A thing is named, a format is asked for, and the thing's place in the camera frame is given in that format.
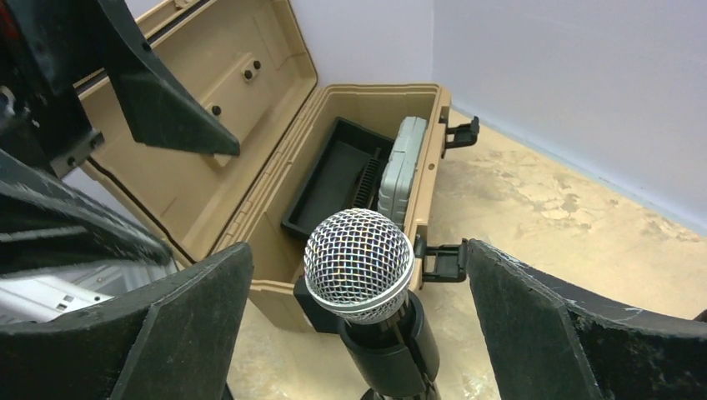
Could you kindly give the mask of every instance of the case latch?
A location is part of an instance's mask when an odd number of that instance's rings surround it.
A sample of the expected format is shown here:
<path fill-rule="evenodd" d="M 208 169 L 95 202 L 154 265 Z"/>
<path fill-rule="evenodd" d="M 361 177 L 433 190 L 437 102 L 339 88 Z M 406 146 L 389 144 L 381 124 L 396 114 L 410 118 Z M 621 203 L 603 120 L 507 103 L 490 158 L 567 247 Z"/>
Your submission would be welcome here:
<path fill-rule="evenodd" d="M 422 259 L 423 282 L 460 283 L 466 280 L 467 239 L 462 239 L 461 244 L 428 247 L 427 241 L 418 235 L 415 237 L 414 251 L 415 258 Z M 434 257 L 434 269 L 430 272 L 427 272 L 425 265 L 427 257 Z"/>
<path fill-rule="evenodd" d="M 463 123 L 457 127 L 447 127 L 442 158 L 450 148 L 466 148 L 473 146 L 479 140 L 479 117 L 474 117 L 470 123 Z"/>

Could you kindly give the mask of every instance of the open case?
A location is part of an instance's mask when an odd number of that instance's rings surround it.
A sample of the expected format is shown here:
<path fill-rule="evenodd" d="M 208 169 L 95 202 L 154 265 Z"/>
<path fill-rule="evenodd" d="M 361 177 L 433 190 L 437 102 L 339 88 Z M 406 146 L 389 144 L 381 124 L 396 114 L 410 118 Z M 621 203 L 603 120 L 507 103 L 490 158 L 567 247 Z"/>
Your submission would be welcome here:
<path fill-rule="evenodd" d="M 255 267 L 253 304 L 277 327 L 328 331 L 326 317 L 301 290 L 306 229 L 293 234 L 288 221 L 297 216 L 296 203 L 326 156 L 326 143 L 338 135 L 351 145 L 357 134 L 332 133 L 335 123 L 392 142 L 401 122 L 414 116 L 428 125 L 404 219 L 418 257 L 410 288 L 465 276 L 459 260 L 465 243 L 425 244 L 439 160 L 445 148 L 473 144 L 478 133 L 471 125 L 447 127 L 447 90 L 436 84 L 318 87 L 287 0 L 166 1 L 138 25 L 172 74 L 238 139 L 240 155 L 135 143 L 110 82 L 98 77 L 83 85 L 80 97 L 105 144 L 82 168 L 169 243 L 183 267 L 246 241 Z M 464 141 L 469 134 L 474 140 Z M 424 266 L 428 256 L 437 256 L 434 266 Z"/>

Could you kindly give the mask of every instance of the microphone stand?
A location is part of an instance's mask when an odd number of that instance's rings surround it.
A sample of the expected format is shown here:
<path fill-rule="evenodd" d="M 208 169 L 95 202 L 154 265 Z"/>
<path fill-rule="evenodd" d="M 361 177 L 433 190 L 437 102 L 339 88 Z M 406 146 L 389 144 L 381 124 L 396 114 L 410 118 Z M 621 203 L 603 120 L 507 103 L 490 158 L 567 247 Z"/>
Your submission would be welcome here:
<path fill-rule="evenodd" d="M 338 321 L 338 334 L 371 387 L 361 400 L 439 400 L 439 350 L 424 309 L 408 291 L 403 306 L 373 325 Z"/>

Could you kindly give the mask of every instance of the microphone grille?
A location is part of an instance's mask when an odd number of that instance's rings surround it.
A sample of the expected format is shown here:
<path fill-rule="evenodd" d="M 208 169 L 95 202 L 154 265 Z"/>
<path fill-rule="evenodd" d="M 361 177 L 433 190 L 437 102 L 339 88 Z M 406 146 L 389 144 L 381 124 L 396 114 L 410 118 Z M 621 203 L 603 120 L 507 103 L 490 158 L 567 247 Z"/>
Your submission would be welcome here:
<path fill-rule="evenodd" d="M 412 277 L 412 245 L 394 222 L 365 208 L 320 223 L 304 249 L 315 300 L 352 323 L 377 323 L 397 311 Z"/>

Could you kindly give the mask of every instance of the stained floor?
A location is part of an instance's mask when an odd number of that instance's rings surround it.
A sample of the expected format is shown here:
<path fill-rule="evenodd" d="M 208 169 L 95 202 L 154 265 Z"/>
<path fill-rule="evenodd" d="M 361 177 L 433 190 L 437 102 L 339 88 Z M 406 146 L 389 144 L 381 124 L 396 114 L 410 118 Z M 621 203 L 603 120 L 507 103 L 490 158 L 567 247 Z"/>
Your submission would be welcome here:
<path fill-rule="evenodd" d="M 707 238 L 487 128 L 439 165 L 430 245 L 460 238 L 639 308 L 690 319 L 707 308 Z M 469 285 L 419 296 L 443 398 L 498 399 Z M 337 337 L 281 331 L 250 303 L 228 381 L 239 400 L 358 400 L 367 389 Z"/>

